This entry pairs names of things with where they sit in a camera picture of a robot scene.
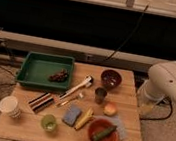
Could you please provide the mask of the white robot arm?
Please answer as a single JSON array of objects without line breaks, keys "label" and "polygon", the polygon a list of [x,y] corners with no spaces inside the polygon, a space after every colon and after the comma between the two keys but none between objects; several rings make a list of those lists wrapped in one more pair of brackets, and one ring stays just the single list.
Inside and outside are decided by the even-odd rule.
[{"label": "white robot arm", "polygon": [[148,69],[148,79],[137,90],[137,108],[142,116],[165,97],[176,103],[176,61],[157,63]]}]

